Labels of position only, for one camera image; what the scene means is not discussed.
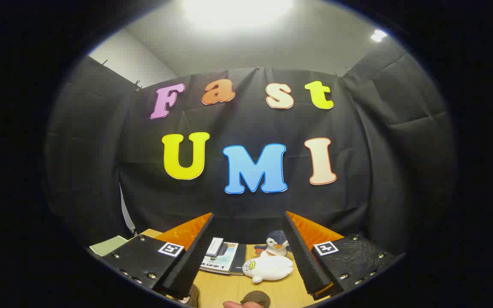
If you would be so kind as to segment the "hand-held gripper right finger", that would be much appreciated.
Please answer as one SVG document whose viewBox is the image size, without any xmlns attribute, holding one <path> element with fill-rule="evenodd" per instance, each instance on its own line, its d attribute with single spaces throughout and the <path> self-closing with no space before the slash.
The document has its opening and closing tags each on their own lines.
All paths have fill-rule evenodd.
<svg viewBox="0 0 493 308">
<path fill-rule="evenodd" d="M 296 267 L 314 300 L 356 289 L 397 259 L 360 234 L 343 236 L 292 212 L 284 220 Z"/>
</svg>

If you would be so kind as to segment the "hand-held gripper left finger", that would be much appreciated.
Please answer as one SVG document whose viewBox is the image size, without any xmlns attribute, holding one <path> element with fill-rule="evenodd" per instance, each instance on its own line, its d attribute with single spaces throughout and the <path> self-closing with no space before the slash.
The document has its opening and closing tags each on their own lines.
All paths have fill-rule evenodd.
<svg viewBox="0 0 493 308">
<path fill-rule="evenodd" d="M 143 288 L 182 299 L 213 240 L 213 217 L 204 214 L 156 237 L 139 234 L 101 260 Z"/>
</svg>

